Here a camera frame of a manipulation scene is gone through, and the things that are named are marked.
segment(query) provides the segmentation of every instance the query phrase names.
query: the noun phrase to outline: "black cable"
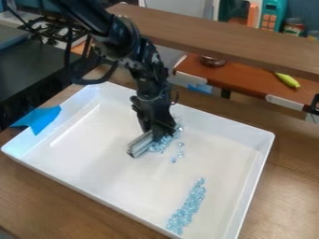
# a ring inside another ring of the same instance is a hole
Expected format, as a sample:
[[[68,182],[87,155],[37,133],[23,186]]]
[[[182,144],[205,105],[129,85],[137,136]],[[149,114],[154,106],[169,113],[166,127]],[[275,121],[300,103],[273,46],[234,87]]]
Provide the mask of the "black cable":
[[[311,113],[311,116],[312,116],[312,120],[313,120],[313,122],[315,123],[315,124],[317,124],[317,122],[316,122],[316,120],[315,120],[315,118],[314,118],[314,115]]]
[[[9,12],[12,13],[12,15],[14,15],[17,19],[19,19],[27,28],[29,28],[30,32],[33,33],[43,44],[42,38],[37,31],[35,31],[21,16],[19,16],[18,13],[12,10],[11,7],[7,6],[7,9],[9,10]]]
[[[176,105],[178,103],[179,100],[179,92],[176,88],[174,88],[175,92],[176,92],[176,96],[175,96],[175,100],[172,102],[172,105]]]
[[[82,59],[81,59],[81,64],[80,64],[81,69],[79,70],[79,72],[77,74],[75,74],[73,72],[73,70],[71,69],[70,58],[71,58],[72,40],[73,40],[73,28],[71,25],[69,25],[68,26],[68,33],[67,33],[66,49],[64,52],[64,68],[65,68],[68,76],[71,78],[71,82],[75,83],[77,85],[93,85],[93,84],[101,84],[101,83],[108,81],[113,76],[114,72],[117,70],[118,61],[115,61],[115,62],[109,61],[110,63],[112,63],[111,68],[99,79],[84,79],[80,76],[80,74],[83,74],[82,71],[85,69],[84,62],[88,60],[87,55],[88,55],[88,52],[90,49],[91,37],[88,36],[88,38],[86,40],[86,44],[84,47],[84,51],[82,53]]]

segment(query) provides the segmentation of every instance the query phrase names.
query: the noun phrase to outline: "wall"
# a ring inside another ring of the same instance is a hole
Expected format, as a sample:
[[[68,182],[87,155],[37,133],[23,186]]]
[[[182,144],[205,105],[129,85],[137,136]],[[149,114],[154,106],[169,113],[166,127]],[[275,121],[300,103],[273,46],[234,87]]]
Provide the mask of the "wall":
[[[307,30],[319,30],[319,0],[288,0],[286,17],[302,18]]]

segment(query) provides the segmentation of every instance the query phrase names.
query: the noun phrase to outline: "table leg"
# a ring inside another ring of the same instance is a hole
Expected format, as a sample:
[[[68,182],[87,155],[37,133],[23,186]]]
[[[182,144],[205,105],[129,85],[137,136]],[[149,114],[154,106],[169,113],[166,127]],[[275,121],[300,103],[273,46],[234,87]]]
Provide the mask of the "table leg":
[[[222,89],[221,97],[229,100],[230,99],[230,94],[231,94],[231,91]]]

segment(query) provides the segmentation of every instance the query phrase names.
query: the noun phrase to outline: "yellow object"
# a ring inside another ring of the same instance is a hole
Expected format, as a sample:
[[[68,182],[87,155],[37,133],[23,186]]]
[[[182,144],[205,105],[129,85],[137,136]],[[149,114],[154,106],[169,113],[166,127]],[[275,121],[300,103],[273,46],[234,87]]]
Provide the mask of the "yellow object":
[[[276,76],[287,86],[292,87],[292,88],[300,88],[299,82],[297,82],[295,79],[290,77],[289,75],[281,74],[275,72]]]

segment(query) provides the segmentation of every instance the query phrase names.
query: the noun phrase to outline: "dark circular object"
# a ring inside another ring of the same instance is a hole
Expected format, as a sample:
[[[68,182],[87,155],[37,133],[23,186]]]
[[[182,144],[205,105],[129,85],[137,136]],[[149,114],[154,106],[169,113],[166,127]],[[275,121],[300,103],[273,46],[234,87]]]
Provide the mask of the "dark circular object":
[[[200,63],[209,66],[209,67],[218,67],[226,64],[225,60],[219,60],[217,58],[209,57],[209,56],[201,56]]]

